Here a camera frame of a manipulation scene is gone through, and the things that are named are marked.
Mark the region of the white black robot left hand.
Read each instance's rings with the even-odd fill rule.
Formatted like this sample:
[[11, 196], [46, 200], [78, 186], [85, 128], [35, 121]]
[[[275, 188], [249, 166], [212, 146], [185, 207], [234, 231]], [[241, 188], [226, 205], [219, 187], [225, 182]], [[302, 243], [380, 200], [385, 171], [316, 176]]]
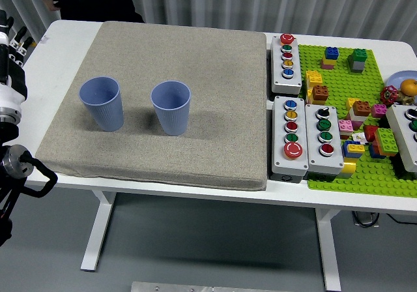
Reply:
[[27, 99], [23, 60], [33, 43], [31, 36], [21, 42], [27, 32], [26, 26], [9, 39], [13, 23], [13, 17], [7, 17], [1, 10], [1, 107], [4, 108], [20, 107]]

